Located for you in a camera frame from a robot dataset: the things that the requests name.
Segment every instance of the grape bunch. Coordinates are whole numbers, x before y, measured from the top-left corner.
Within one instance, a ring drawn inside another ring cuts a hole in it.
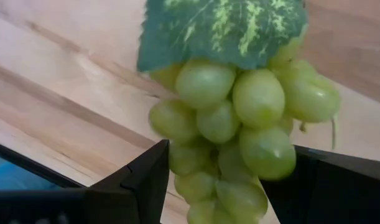
[[[255,224],[266,214],[261,180],[293,171],[294,119],[329,121],[335,87],[307,61],[294,59],[300,40],[280,49],[266,68],[241,70],[191,60],[151,73],[178,98],[149,112],[153,129],[171,140],[176,191],[190,204],[189,224]]]

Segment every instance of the wooden table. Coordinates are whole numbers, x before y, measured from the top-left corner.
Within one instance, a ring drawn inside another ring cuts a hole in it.
[[[143,6],[0,0],[0,143],[91,185],[157,142],[147,113],[171,95],[135,72]],[[380,161],[380,0],[308,7],[304,56],[341,83],[337,151]],[[329,150],[330,125],[293,139]],[[170,184],[162,223],[185,223],[187,209]],[[272,209],[263,223],[278,223]]]

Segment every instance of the black plastic part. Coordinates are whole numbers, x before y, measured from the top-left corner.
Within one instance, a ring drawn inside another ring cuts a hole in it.
[[[169,179],[168,155],[169,141],[163,140],[104,180],[81,187],[0,146],[1,157],[62,187],[73,186],[59,190],[1,190],[0,224],[160,223]]]
[[[380,162],[296,147],[280,182],[262,181],[282,224],[380,223]]]

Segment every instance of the wooden surface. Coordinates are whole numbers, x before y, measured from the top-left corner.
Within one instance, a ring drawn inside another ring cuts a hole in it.
[[[0,0],[0,143],[91,185],[158,141],[147,112],[171,95],[134,72],[143,5]],[[308,8],[303,56],[341,83],[337,150],[380,161],[380,0]],[[327,150],[330,126],[293,139]],[[187,209],[170,183],[162,223]],[[278,223],[271,209],[263,223]]]

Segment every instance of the grape leaf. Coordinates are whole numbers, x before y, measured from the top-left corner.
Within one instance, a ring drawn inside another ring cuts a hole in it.
[[[264,67],[307,23],[302,0],[147,0],[140,72],[192,58]]]

